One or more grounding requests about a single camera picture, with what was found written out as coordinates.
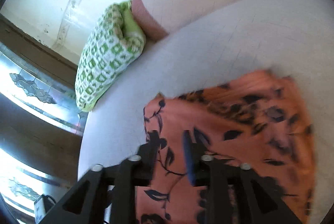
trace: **floral pattern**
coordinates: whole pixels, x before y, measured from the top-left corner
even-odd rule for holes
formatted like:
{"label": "floral pattern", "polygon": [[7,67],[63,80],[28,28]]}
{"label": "floral pattern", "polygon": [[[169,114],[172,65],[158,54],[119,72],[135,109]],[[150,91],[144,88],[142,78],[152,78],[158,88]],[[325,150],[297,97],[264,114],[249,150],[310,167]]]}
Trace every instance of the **floral pattern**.
{"label": "floral pattern", "polygon": [[[137,188],[138,222],[204,223],[207,191],[187,179],[185,132],[226,164],[249,163],[307,221],[314,187],[313,131],[293,79],[257,71],[176,99],[159,95],[145,107],[144,124],[147,139],[150,132],[159,135],[160,148],[151,185]],[[237,223],[233,186],[229,194]]]}

